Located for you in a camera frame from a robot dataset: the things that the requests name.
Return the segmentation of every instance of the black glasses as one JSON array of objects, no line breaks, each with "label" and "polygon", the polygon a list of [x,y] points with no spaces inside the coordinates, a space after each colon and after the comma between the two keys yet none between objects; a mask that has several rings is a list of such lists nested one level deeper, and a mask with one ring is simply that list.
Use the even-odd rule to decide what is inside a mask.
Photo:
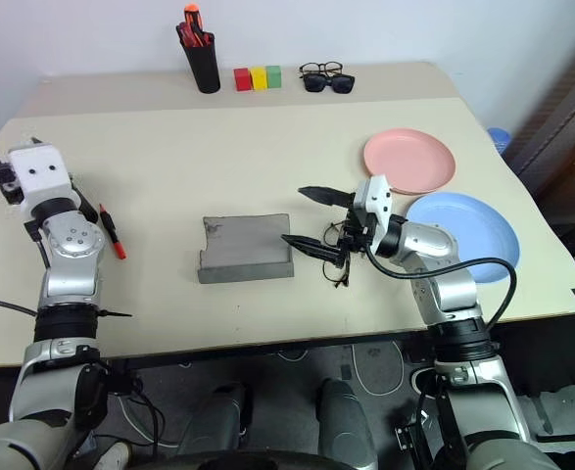
[{"label": "black glasses", "polygon": [[339,62],[326,64],[309,62],[300,66],[300,78],[305,83],[305,89],[311,93],[319,93],[330,85],[335,93],[346,94],[353,91],[355,78],[352,75],[344,75],[343,68]]}]

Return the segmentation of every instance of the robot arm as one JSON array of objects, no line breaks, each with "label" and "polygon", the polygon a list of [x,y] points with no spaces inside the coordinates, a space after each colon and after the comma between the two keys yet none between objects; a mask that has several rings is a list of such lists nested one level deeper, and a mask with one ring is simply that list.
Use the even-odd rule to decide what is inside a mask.
[{"label": "robot arm", "polygon": [[80,198],[54,147],[19,148],[10,160],[0,165],[13,179],[5,176],[0,189],[9,203],[20,203],[28,233],[43,232],[50,257],[34,341],[25,350],[10,421],[0,425],[0,468],[60,469],[107,412],[95,340],[104,235],[78,211]]},{"label": "robot arm", "polygon": [[[348,214],[337,248],[297,235],[283,235],[287,243],[337,267],[344,265],[348,253],[366,252],[380,271],[410,280],[433,341],[436,403],[445,443],[442,452],[448,462],[461,468],[492,468],[484,466],[485,459],[499,452],[501,460],[495,461],[503,465],[499,469],[553,468],[547,457],[527,444],[526,421],[503,361],[491,343],[476,285],[465,268],[468,263],[458,265],[455,238],[442,227],[392,215],[392,194],[383,175],[363,182],[353,194],[320,187],[302,188],[300,192],[316,202],[345,207]],[[375,255],[389,259],[405,273],[386,269]],[[515,286],[515,272],[505,261],[485,258],[481,262],[507,265]],[[442,269],[445,272],[433,273]],[[419,417],[416,424],[420,426]],[[412,443],[412,447],[421,445]],[[430,466],[430,451],[413,453],[417,468]]]}]

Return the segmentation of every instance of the black pen holder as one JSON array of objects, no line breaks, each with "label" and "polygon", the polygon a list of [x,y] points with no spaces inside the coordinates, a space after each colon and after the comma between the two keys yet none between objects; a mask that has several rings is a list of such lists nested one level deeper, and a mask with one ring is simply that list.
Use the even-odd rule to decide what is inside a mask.
[{"label": "black pen holder", "polygon": [[208,46],[182,48],[187,55],[198,89],[203,93],[215,93],[219,90],[219,70],[217,69],[215,40]]}]

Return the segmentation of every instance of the blue plate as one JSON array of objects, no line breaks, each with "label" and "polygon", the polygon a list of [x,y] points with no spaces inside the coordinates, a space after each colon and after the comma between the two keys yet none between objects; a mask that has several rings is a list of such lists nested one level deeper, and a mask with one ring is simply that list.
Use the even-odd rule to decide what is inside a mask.
[{"label": "blue plate", "polygon": [[[494,257],[514,267],[520,258],[520,245],[511,225],[496,210],[478,199],[459,193],[433,193],[415,201],[407,212],[413,222],[437,224],[456,238],[459,258]],[[476,282],[488,283],[507,277],[504,267],[481,264],[470,267]]]}]

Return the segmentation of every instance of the plate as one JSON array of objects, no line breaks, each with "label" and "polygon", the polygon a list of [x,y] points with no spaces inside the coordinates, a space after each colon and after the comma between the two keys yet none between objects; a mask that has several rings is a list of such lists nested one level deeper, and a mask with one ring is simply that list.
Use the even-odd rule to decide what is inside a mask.
[{"label": "plate", "polygon": [[[437,224],[456,238],[459,259],[494,257],[514,267],[520,259],[520,245],[511,225],[495,209],[478,199],[459,193],[436,193],[415,201],[407,212],[412,222]],[[500,281],[506,269],[497,264],[470,267],[478,283]]]},{"label": "plate", "polygon": [[435,191],[455,175],[455,158],[442,142],[415,129],[390,129],[365,144],[370,174],[384,174],[392,190],[404,194]]}]

